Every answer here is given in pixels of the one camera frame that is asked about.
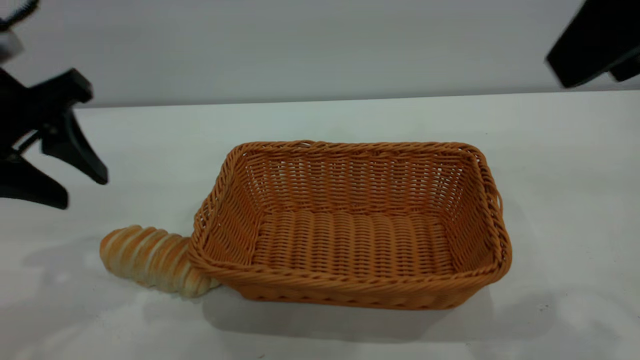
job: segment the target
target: white table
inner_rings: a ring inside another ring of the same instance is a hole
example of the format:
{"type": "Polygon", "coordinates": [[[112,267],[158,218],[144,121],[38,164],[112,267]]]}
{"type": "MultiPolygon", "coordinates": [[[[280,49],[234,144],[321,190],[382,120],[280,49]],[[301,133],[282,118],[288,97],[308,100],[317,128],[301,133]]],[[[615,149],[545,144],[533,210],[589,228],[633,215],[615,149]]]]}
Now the white table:
{"type": "Polygon", "coordinates": [[[100,186],[40,155],[68,211],[0,199],[0,359],[637,359],[640,92],[78,110],[100,186]],[[511,271],[452,311],[196,301],[108,274],[129,224],[191,234],[226,153],[256,140],[460,141],[504,199],[511,271]]]}

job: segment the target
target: black clamp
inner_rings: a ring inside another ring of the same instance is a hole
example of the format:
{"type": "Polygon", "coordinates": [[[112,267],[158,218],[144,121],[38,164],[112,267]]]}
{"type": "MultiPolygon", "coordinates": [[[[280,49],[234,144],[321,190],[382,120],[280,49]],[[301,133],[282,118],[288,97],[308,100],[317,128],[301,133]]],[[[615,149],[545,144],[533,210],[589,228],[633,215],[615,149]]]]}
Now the black clamp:
{"type": "Polygon", "coordinates": [[[0,69],[0,197],[68,207],[65,188],[22,157],[39,139],[42,153],[76,167],[96,183],[109,181],[107,168],[84,138],[72,110],[92,97],[91,84],[75,69],[30,88],[0,69]]]}

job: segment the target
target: basket bottom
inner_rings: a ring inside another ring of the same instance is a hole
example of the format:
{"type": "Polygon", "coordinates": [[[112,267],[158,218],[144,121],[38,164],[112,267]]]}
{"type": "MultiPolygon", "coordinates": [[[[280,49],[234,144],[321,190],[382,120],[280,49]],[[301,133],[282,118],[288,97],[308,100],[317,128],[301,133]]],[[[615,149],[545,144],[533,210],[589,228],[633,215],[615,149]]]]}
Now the basket bottom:
{"type": "Polygon", "coordinates": [[[421,213],[268,214],[260,226],[252,264],[357,277],[455,272],[441,220],[421,213]]]}
{"type": "Polygon", "coordinates": [[[375,309],[397,310],[444,310],[461,305],[480,288],[449,295],[421,295],[412,297],[367,297],[341,294],[325,295],[311,290],[274,289],[267,286],[231,286],[244,298],[256,301],[299,302],[334,306],[371,307],[375,309]]]}

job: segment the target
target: bread roll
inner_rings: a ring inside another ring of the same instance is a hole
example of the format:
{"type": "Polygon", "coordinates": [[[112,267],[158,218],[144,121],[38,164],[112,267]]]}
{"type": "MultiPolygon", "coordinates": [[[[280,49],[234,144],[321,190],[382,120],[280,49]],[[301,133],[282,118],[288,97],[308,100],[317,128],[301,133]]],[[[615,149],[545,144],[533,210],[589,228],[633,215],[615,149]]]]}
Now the bread roll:
{"type": "Polygon", "coordinates": [[[112,274],[183,297],[199,297],[220,285],[189,262],[189,238],[155,227],[132,225],[100,242],[100,258],[112,274]]]}

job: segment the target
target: orange wicker basket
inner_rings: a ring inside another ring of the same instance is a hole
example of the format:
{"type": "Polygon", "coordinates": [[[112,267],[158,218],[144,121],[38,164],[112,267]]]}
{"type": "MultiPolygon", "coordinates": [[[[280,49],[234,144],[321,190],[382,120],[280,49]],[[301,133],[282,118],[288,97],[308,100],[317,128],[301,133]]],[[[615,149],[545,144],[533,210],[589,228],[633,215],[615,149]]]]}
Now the orange wicker basket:
{"type": "Polygon", "coordinates": [[[506,274],[511,244],[473,146],[255,142],[227,156],[189,256],[248,299],[449,309],[506,274]]]}

